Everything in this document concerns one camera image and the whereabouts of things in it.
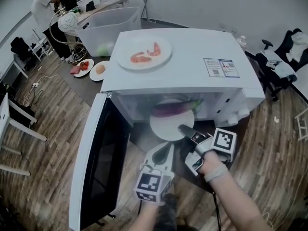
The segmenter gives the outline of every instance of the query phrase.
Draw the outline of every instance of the microwave door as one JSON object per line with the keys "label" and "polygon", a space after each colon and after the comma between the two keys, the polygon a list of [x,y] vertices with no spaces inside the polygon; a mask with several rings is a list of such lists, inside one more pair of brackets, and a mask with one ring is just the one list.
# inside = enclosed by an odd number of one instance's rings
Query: microwave door
{"label": "microwave door", "polygon": [[116,208],[131,126],[104,93],[96,95],[72,179],[69,227],[83,230]]}

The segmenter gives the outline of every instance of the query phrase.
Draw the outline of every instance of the decorated ball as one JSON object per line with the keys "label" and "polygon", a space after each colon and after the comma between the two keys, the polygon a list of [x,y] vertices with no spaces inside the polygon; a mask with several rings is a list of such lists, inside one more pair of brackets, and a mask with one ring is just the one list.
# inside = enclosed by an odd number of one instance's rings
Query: decorated ball
{"label": "decorated ball", "polygon": [[62,15],[58,20],[58,27],[62,32],[75,30],[78,26],[78,18],[74,12],[68,12]]}

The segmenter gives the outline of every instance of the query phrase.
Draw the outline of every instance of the lamp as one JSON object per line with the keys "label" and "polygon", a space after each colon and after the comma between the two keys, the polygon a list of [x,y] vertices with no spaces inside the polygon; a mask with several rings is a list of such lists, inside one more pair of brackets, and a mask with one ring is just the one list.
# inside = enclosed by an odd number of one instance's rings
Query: lamp
{"label": "lamp", "polygon": [[76,43],[70,43],[70,42],[61,42],[59,40],[57,40],[51,32],[51,22],[53,20],[53,18],[59,14],[60,12],[63,12],[63,14],[60,16],[60,19],[58,20],[58,27],[61,31],[63,32],[68,32],[72,29],[76,29],[77,28],[77,24],[78,24],[78,20],[77,20],[77,16],[75,15],[74,12],[67,12],[64,10],[64,8],[60,9],[59,11],[57,11],[57,13],[55,13],[52,17],[52,19],[49,22],[49,32],[50,35],[52,36],[52,38],[57,41],[58,43],[61,44],[66,44],[68,45],[68,47],[70,47],[70,45],[72,44],[76,44],[76,46],[73,48],[73,61],[72,62],[68,62],[69,64],[73,64],[73,65],[77,65],[80,61],[83,60],[83,58],[87,55],[87,49],[84,46],[83,43],[80,42],[76,42]]}

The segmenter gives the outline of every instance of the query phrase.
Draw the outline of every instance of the wrist strap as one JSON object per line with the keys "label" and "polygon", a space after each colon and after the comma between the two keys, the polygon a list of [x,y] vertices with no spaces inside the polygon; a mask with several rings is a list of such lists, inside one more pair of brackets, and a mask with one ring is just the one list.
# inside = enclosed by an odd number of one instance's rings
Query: wrist strap
{"label": "wrist strap", "polygon": [[204,175],[204,179],[206,182],[209,182],[210,180],[214,178],[224,175],[226,172],[228,172],[228,168],[224,164],[221,164],[212,172]]}

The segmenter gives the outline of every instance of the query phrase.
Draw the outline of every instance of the wooden floor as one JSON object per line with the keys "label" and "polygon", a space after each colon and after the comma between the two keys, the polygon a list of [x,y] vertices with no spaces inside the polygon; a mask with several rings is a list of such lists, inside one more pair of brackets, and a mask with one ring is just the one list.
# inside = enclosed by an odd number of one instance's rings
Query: wooden floor
{"label": "wooden floor", "polygon": [[[17,94],[23,101],[33,82],[41,76],[57,74],[63,64],[54,53],[29,73]],[[90,107],[60,76],[44,78],[36,93],[44,93],[32,109],[38,119],[32,129],[48,137],[37,140],[9,127],[4,144],[21,150],[21,156],[2,150],[0,164],[31,172],[24,177],[0,171],[0,192],[5,203],[11,203],[20,213],[20,222],[29,231],[68,228],[71,179],[81,134]],[[279,101],[268,97],[252,112],[248,129],[231,172],[245,191],[256,201],[262,213],[269,213],[274,229],[287,230],[291,221],[302,215],[303,198],[307,194],[307,142],[297,141],[294,117],[307,105],[292,90],[284,90]],[[104,218],[104,228],[93,224],[88,231],[125,231],[134,221],[139,202],[132,196],[137,168],[144,153],[132,143],[125,160],[120,196],[115,219]],[[178,215],[201,231],[218,229],[212,196],[200,188],[176,177],[179,197]],[[234,230],[220,206],[223,230]]]}

